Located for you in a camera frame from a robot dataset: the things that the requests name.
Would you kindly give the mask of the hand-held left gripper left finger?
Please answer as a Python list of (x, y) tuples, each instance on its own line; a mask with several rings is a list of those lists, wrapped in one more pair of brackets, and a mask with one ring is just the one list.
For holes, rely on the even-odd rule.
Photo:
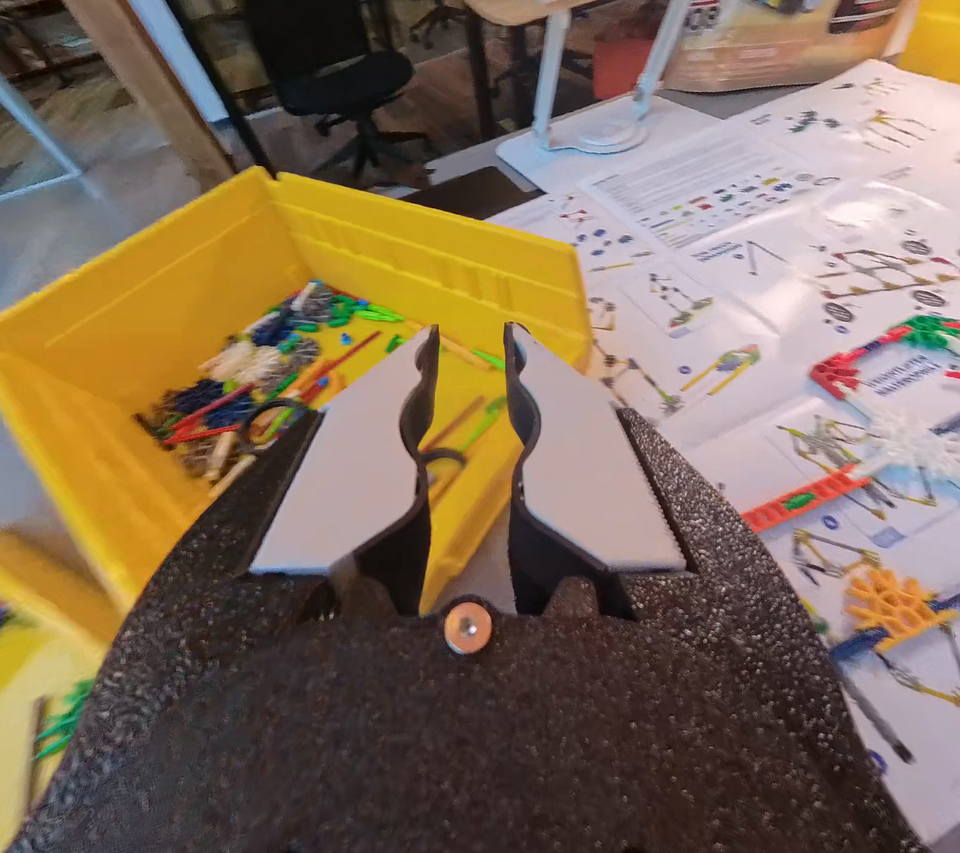
[(270, 505), (255, 575), (353, 575), (418, 614), (431, 547), (420, 445), (434, 417), (440, 334), (422, 329), (327, 403)]

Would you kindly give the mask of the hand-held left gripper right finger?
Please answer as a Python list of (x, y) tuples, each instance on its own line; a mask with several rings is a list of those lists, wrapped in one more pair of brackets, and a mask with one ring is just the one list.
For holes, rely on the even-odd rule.
[(567, 579), (602, 614), (631, 614), (626, 579), (687, 571), (662, 498), (604, 388), (522, 324), (503, 332), (510, 426), (508, 561), (518, 614), (544, 614)]

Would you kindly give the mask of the pile of toy rods and connectors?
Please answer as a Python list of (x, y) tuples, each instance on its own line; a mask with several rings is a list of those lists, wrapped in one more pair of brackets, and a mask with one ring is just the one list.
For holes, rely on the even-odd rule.
[[(234, 331), (198, 366), (197, 379), (166, 390), (133, 419), (182, 475), (188, 503), (204, 507), (270, 451), (254, 455), (239, 445), (255, 407), (289, 398), (320, 414), (427, 325), (396, 304), (311, 280)], [(442, 452), (428, 467), (437, 497), (478, 458), (512, 452), (501, 371), (493, 353), (440, 336), (434, 418), (419, 447)]]

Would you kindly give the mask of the colourful rod connector toy model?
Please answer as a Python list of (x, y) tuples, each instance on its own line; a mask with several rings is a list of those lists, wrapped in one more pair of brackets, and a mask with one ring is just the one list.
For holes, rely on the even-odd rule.
[[(884, 470), (907, 470), (918, 475), (925, 497), (922, 504), (932, 505), (932, 484), (942, 482), (958, 487), (958, 417), (940, 425), (928, 426), (907, 413), (885, 411), (869, 403), (860, 374), (865, 358), (879, 355), (890, 346), (906, 346), (925, 351), (944, 351), (958, 359), (959, 321), (934, 315), (918, 315), (884, 331), (878, 338), (849, 351), (831, 355), (809, 370), (810, 380), (830, 397), (846, 403), (868, 421), (859, 440), (867, 445), (862, 454), (847, 453), (843, 440), (833, 434), (820, 439), (822, 451), (842, 456), (840, 463), (825, 469), (824, 476), (808, 482), (742, 514), (756, 534), (765, 533), (788, 520), (824, 507), (838, 498), (858, 491), (884, 494), (893, 492), (881, 482)], [(868, 569), (866, 580), (853, 582), (848, 594), (860, 602), (850, 612), (859, 617), (852, 637), (834, 648), (836, 654), (876, 654), (894, 680), (901, 686), (943, 702), (959, 705), (959, 693), (938, 691), (925, 685), (909, 670), (894, 665), (885, 654), (896, 644), (912, 640), (937, 629), (948, 636), (958, 652), (956, 633), (948, 616), (955, 599), (940, 599), (922, 592), (913, 580), (899, 581), (882, 567), (870, 552), (846, 569), (824, 559), (816, 550), (820, 572), (838, 579), (849, 578), (852, 571)]]

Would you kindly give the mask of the black toy tyre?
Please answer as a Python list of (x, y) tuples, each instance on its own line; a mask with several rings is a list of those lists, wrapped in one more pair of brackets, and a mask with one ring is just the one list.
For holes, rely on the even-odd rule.
[(309, 412), (309, 407), (299, 399), (274, 398), (259, 404), (246, 415), (239, 428), (242, 451), (263, 455)]

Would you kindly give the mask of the toy building instruction sheet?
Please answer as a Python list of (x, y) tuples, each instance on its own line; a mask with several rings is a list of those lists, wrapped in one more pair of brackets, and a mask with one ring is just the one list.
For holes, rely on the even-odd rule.
[[(720, 121), (617, 170), (498, 214), (577, 251), (591, 373), (742, 515), (862, 455), (868, 423), (810, 368), (918, 316), (958, 320), (958, 86), (882, 62)], [(868, 401), (927, 426), (958, 417), (958, 358), (890, 346), (860, 364)], [(857, 630), (849, 594), (876, 555), (948, 611), (958, 644), (958, 487), (889, 469), (759, 535), (835, 656), (870, 758), (921, 840), (958, 851), (958, 706), (907, 689)], [(885, 653), (958, 691), (931, 628)]]

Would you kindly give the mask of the flat dark device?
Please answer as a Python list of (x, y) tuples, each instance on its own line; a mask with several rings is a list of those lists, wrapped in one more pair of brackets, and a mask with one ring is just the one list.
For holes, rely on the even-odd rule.
[(544, 194), (537, 187), (519, 186), (499, 168), (488, 165), (417, 190), (402, 201), (485, 222)]

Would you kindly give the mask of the white round disc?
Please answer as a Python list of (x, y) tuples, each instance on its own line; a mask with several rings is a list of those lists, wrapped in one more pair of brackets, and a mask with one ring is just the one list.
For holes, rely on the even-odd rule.
[[(718, 124), (715, 116), (658, 96), (649, 115), (638, 120), (632, 98), (625, 94), (555, 117), (550, 127), (554, 149), (547, 149), (527, 130), (505, 139), (495, 152), (534, 187), (551, 194), (616, 171)], [(637, 138), (624, 152), (595, 154), (572, 147), (589, 135), (625, 127), (635, 130)]]

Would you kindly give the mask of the black office chair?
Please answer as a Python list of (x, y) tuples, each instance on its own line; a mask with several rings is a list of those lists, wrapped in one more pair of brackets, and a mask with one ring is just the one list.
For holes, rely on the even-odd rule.
[(322, 137), (353, 127), (351, 138), (313, 165), (316, 178), (360, 180), (364, 171), (404, 169), (434, 154), (420, 131), (381, 129), (375, 115), (414, 79), (410, 60), (375, 49), (360, 0), (240, 0), (251, 43), (280, 106), (313, 120)]

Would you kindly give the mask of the wooden table leg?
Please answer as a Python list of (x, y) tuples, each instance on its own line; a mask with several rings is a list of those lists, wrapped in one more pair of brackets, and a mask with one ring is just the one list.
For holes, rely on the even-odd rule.
[(232, 160), (127, 0), (63, 0), (202, 190), (235, 174)]

